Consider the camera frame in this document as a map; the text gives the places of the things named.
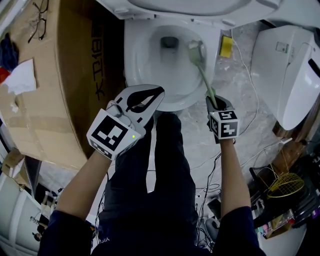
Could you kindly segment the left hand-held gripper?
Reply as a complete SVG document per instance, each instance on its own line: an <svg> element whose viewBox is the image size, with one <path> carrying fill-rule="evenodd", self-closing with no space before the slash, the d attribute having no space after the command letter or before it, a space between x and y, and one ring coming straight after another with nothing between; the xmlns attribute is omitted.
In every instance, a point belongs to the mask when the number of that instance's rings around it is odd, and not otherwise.
<svg viewBox="0 0 320 256"><path fill-rule="evenodd" d="M115 101L109 102L107 109L98 112L86 135L89 145L108 159L116 160L145 136L143 127L164 96L165 90L158 85L126 87Z"/></svg>

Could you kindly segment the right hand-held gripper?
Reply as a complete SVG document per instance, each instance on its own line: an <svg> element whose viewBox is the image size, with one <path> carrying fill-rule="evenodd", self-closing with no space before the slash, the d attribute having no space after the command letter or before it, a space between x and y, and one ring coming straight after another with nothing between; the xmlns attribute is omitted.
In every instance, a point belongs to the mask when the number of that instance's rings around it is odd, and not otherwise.
<svg viewBox="0 0 320 256"><path fill-rule="evenodd" d="M222 140L235 139L239 136L239 119L234 111L232 103L215 95L217 109L210 96L206 96L205 102L208 114L208 126L214 134L215 143Z"/></svg>

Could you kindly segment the white ceramic toilet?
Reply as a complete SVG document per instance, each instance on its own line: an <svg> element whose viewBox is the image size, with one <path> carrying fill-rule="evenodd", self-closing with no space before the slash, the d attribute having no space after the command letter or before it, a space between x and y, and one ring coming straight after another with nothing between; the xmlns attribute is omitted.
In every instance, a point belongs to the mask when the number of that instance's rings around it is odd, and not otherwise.
<svg viewBox="0 0 320 256"><path fill-rule="evenodd" d="M202 100L207 87L190 62L188 43L202 41L208 82L215 76L221 33L268 17L283 0L96 0L124 21L124 74L130 86L164 88L160 111Z"/></svg>

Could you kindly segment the green toilet brush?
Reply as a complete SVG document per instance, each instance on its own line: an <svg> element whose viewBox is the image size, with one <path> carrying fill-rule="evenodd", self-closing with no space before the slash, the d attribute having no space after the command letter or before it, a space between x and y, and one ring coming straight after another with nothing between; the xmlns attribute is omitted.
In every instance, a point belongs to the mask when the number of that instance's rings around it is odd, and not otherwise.
<svg viewBox="0 0 320 256"><path fill-rule="evenodd" d="M215 109L218 109L218 104L216 101L216 97L215 97L215 91L212 89L205 71L203 69L203 63L205 60L205 57L203 55L203 49L204 49L204 44L202 41L196 41L196 40L192 40L188 43L188 55L189 55L189 60L191 63L193 63L199 70L203 81L206 85L209 97L213 103L213 106L215 107Z"/></svg>

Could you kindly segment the person's right forearm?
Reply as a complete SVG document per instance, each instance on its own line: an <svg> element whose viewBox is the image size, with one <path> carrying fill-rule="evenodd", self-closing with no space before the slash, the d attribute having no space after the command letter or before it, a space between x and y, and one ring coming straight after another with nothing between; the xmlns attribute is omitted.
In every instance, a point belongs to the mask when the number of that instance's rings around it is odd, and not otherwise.
<svg viewBox="0 0 320 256"><path fill-rule="evenodd" d="M232 139L220 141L221 148L221 216L251 206L250 192L243 176Z"/></svg>

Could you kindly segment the white toilet on right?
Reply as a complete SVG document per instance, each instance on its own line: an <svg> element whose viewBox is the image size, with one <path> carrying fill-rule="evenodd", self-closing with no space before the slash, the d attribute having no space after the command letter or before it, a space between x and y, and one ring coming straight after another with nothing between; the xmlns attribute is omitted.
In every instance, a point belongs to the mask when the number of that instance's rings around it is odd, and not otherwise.
<svg viewBox="0 0 320 256"><path fill-rule="evenodd" d="M295 128L320 94L320 40L315 32L285 25L259 32L251 79L278 123Z"/></svg>

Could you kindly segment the yellow sponge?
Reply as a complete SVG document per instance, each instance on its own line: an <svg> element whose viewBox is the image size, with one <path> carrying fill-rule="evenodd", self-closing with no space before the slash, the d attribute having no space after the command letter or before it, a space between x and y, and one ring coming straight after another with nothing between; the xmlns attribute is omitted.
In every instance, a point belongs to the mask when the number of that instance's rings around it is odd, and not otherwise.
<svg viewBox="0 0 320 256"><path fill-rule="evenodd" d="M233 48L233 39L231 37L222 36L219 55L224 58L230 58Z"/></svg>

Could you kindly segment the person's dark trousers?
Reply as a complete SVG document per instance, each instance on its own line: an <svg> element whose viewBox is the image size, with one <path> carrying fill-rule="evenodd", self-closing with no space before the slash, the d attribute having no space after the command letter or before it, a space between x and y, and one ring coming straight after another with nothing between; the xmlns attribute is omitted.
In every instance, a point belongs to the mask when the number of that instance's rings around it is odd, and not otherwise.
<svg viewBox="0 0 320 256"><path fill-rule="evenodd" d="M145 137L116 160L99 214L100 238L111 250L196 250L196 186L181 127L176 114L159 114L146 125Z"/></svg>

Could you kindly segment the stack of wooden planks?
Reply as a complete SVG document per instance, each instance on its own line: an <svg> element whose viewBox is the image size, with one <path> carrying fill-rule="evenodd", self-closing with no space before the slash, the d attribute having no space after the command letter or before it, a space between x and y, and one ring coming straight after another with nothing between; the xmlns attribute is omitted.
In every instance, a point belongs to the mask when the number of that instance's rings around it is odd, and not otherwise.
<svg viewBox="0 0 320 256"><path fill-rule="evenodd" d="M297 159L304 153L308 144L311 144L308 141L312 140L319 126L320 119L315 120L313 125L304 121L296 128L286 131L278 122L275 123L272 131L277 137L292 139L281 147L271 164L276 174L280 175L289 172Z"/></svg>

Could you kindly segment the white paper sheet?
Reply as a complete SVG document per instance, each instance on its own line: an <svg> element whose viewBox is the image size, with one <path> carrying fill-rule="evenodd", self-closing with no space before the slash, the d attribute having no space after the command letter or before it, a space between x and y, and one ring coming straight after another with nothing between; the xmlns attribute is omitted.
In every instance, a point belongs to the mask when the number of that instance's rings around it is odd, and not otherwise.
<svg viewBox="0 0 320 256"><path fill-rule="evenodd" d="M34 72L34 60L31 58L19 64L12 73L4 80L8 93L20 95L37 89Z"/></svg>

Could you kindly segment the dark blue chair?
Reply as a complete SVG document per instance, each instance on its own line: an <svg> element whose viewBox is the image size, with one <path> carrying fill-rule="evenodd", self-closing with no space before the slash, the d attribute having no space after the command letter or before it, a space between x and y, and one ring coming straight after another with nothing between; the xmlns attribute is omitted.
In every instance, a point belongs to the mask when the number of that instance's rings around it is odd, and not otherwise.
<svg viewBox="0 0 320 256"><path fill-rule="evenodd" d="M30 193L33 198L35 198L36 195L41 165L42 161L38 159L30 156L24 157L24 167L28 178L28 184L30 186Z"/></svg>

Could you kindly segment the black framed glasses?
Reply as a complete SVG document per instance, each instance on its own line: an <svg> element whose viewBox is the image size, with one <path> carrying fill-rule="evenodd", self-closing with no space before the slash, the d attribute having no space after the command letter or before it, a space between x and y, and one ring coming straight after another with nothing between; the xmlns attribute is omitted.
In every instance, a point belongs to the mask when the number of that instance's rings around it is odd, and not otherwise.
<svg viewBox="0 0 320 256"><path fill-rule="evenodd" d="M29 44L33 39L43 40L47 29L47 15L50 0L34 0L32 2L32 10L34 14L29 21L30 36L27 41Z"/></svg>

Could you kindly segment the black metal rack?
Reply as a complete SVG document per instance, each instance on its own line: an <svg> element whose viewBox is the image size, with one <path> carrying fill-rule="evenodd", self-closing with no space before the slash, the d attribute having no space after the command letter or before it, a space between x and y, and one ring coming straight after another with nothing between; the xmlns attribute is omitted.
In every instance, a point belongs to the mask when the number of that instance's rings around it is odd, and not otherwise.
<svg viewBox="0 0 320 256"><path fill-rule="evenodd" d="M293 227L298 228L311 216L312 211L320 206L320 197L316 192L317 185L320 185L320 167L313 162L311 156L299 158L291 167L290 173L296 174L304 182L303 187L291 195L276 198L268 196L265 185L254 170L252 167L249 169L264 205L262 213L253 221L256 229L289 210L295 219Z"/></svg>

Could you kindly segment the red bottle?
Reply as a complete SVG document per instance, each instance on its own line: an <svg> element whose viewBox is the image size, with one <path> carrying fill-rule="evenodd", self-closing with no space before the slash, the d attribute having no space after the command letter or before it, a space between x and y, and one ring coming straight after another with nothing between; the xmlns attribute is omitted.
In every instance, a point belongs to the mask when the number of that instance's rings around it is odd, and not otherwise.
<svg viewBox="0 0 320 256"><path fill-rule="evenodd" d="M0 84L2 84L11 73L4 67L0 67Z"/></svg>

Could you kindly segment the blue cloth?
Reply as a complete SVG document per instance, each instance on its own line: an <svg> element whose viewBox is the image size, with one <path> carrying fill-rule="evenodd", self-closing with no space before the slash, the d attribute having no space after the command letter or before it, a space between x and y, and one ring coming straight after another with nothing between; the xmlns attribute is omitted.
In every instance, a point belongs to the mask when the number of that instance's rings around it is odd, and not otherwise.
<svg viewBox="0 0 320 256"><path fill-rule="evenodd" d="M19 50L14 42L11 41L9 33L6 33L0 42L0 67L10 73L19 64Z"/></svg>

